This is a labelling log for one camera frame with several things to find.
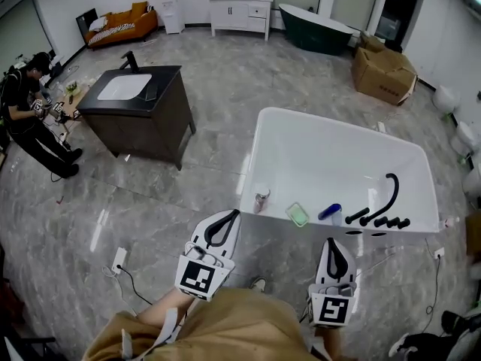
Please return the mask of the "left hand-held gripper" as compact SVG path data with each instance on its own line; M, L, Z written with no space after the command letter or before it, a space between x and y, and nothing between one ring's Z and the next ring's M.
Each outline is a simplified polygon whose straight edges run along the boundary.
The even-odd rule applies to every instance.
M182 293L210 302L234 269L231 260L241 227L238 209L220 211L203 219L195 227L180 256L174 286Z

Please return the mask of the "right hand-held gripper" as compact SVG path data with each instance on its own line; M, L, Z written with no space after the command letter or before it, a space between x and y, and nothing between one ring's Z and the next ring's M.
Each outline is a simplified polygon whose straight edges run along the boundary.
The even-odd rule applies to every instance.
M353 282L356 269L352 254L340 242L328 238L322 246L316 271L317 284L308 287L307 314L311 326L335 328L348 324L356 302L357 285ZM323 285L334 279L340 284Z

